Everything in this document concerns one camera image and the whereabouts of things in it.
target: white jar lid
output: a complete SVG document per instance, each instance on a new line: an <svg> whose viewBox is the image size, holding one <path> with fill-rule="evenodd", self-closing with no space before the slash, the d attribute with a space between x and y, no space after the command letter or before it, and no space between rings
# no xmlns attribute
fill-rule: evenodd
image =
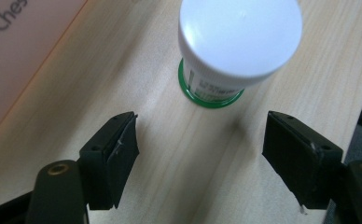
<svg viewBox="0 0 362 224"><path fill-rule="evenodd" d="M302 18L296 0L184 0L178 40L190 67L228 85L268 76L296 51Z"/></svg>

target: wooden table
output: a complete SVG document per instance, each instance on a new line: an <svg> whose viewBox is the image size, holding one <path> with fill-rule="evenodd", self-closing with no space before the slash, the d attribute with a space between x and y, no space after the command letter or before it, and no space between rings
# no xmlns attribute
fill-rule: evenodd
<svg viewBox="0 0 362 224"><path fill-rule="evenodd" d="M90 212L91 223L321 223L325 211L302 214L261 156L266 117L290 114L348 148L362 107L362 0L299 0L297 53L222 109L179 88L180 3L88 1L0 126L0 203L133 110L141 154L119 209Z"/></svg>

